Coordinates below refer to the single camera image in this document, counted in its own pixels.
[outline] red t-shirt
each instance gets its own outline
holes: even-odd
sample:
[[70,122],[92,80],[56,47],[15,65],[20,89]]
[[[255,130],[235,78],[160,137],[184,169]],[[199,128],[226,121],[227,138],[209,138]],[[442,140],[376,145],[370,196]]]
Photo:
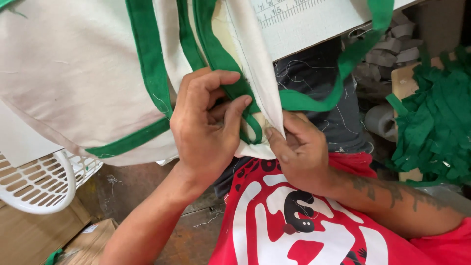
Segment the red t-shirt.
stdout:
[[[329,154],[337,169],[376,177],[371,155]],[[407,241],[366,215],[290,185],[277,160],[241,167],[209,265],[461,265],[471,263],[471,220]]]

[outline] white canvas fabric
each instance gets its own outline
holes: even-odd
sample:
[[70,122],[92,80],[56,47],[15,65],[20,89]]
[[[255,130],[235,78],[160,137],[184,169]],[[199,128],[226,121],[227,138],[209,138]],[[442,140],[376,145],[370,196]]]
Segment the white canvas fabric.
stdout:
[[[153,5],[174,101],[181,78],[192,69],[180,45],[176,2]],[[192,24],[191,1],[188,6]],[[97,158],[85,149],[165,118],[146,90],[124,0],[27,0],[14,7],[27,19],[0,13],[0,99],[42,136]],[[261,111],[254,117],[262,128],[273,125],[284,133],[275,74],[250,1],[219,0],[213,18],[214,34],[252,87]],[[250,138],[253,130],[247,132]],[[236,155],[275,158],[266,138],[258,145],[241,141]],[[177,156],[168,130],[130,151],[98,158],[126,166]]]

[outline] hand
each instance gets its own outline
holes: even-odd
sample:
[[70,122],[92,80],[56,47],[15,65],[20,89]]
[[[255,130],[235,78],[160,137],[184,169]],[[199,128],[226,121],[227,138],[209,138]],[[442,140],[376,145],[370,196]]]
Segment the hand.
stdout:
[[224,171],[240,143],[242,112],[251,103],[248,95],[213,108],[224,97],[219,87],[234,84],[238,72],[203,68],[183,77],[170,128],[180,161],[177,174],[199,196]]
[[337,179],[329,166],[325,135],[304,114],[283,111],[286,140],[275,128],[266,135],[284,176],[294,187],[328,196]]

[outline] white plastic basket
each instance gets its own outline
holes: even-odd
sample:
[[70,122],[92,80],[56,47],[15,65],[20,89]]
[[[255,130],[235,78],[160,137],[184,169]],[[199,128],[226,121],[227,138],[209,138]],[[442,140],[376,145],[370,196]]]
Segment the white plastic basket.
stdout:
[[0,152],[0,199],[27,213],[52,214],[67,207],[102,165],[64,149],[14,168]]

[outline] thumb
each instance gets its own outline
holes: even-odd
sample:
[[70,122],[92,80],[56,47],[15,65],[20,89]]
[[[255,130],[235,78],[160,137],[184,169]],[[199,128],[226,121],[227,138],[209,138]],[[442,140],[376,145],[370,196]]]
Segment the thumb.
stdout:
[[242,113],[251,102],[252,97],[245,95],[238,97],[229,104],[224,115],[224,134],[239,136]]
[[270,143],[270,148],[276,158],[282,164],[288,164],[290,160],[296,157],[296,153],[288,146],[288,142],[283,138],[281,133],[275,128],[267,128],[265,134]]

